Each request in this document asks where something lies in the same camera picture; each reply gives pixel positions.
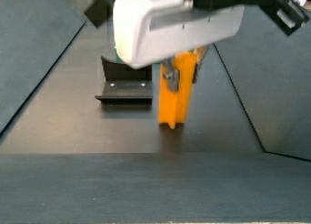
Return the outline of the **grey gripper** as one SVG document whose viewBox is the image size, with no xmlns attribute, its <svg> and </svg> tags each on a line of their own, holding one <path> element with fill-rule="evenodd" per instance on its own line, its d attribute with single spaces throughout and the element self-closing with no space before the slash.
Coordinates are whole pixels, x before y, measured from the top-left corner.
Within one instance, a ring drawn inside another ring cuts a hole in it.
<svg viewBox="0 0 311 224">
<path fill-rule="evenodd" d="M 194 49 L 197 79 L 208 44 L 233 36 L 240 28 L 244 7 L 236 5 L 204 11 L 184 4 L 184 0 L 114 0 L 114 50 L 132 68 L 161 61 L 168 89 L 178 91 L 180 72 L 172 56 Z"/>
</svg>

